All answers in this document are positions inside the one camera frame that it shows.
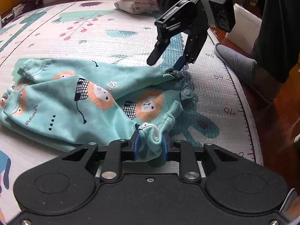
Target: play mat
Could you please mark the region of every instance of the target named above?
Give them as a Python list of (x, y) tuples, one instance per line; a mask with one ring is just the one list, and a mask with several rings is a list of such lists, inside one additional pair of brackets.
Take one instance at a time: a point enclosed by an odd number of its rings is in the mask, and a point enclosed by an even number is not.
[[(157, 13), (131, 15), (117, 10), (113, 0), (59, 4), (16, 17), (0, 30), (0, 93), (18, 79), (17, 68), (28, 58), (82, 58), (145, 66), (156, 43)], [(182, 55), (185, 34), (178, 34), (156, 64), (171, 67)], [(182, 69), (196, 94), (176, 119), (169, 133), (194, 146), (215, 143), (237, 155), (263, 163), (254, 120), (234, 73), (214, 54), (212, 31), (195, 64)], [(13, 196), (15, 179), (25, 170), (59, 155), (58, 150), (0, 128), (0, 220), (19, 211)], [(126, 163), (126, 168), (133, 168)], [(142, 163), (141, 172), (177, 172), (178, 163), (153, 168)]]

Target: dark pants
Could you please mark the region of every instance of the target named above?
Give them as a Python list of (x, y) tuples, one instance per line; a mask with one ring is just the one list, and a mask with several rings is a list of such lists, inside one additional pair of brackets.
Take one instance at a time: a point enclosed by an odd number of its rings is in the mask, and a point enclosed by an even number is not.
[(284, 83), (300, 52), (300, 0), (266, 0), (254, 44), (256, 62)]

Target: gray slipper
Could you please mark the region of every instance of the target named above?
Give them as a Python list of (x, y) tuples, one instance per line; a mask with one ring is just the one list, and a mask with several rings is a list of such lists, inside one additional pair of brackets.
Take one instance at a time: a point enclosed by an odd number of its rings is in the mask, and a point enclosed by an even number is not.
[(240, 80), (248, 84), (267, 103), (273, 102), (281, 89), (281, 84), (254, 59), (247, 58), (220, 43), (215, 45), (214, 51)]

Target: snap button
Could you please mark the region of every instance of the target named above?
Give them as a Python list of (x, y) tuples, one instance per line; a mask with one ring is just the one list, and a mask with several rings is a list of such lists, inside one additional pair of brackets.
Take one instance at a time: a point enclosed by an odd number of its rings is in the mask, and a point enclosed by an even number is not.
[(183, 77), (183, 75), (182, 75), (182, 73), (181, 73), (181, 72), (177, 72), (177, 73), (176, 73), (176, 77), (177, 77), (177, 78), (182, 78), (182, 77)]
[(184, 93), (186, 96), (189, 96), (189, 95), (190, 95), (190, 91), (189, 91), (189, 90), (184, 90), (183, 93)]
[(147, 122), (142, 123), (141, 124), (141, 129), (146, 128), (148, 125), (149, 125), (149, 123), (147, 123)]

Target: gray strap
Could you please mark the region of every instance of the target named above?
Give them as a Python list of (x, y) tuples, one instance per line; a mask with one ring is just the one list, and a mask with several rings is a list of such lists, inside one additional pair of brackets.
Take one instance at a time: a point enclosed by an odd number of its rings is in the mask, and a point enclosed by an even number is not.
[(205, 12), (206, 12), (206, 15), (207, 15), (207, 18), (208, 18), (208, 25), (210, 27), (216, 27), (216, 24), (215, 24), (215, 18), (214, 18), (214, 15), (212, 14), (212, 9), (210, 7), (210, 4), (209, 4), (209, 0), (201, 0), (202, 2), (202, 5), (205, 9)]

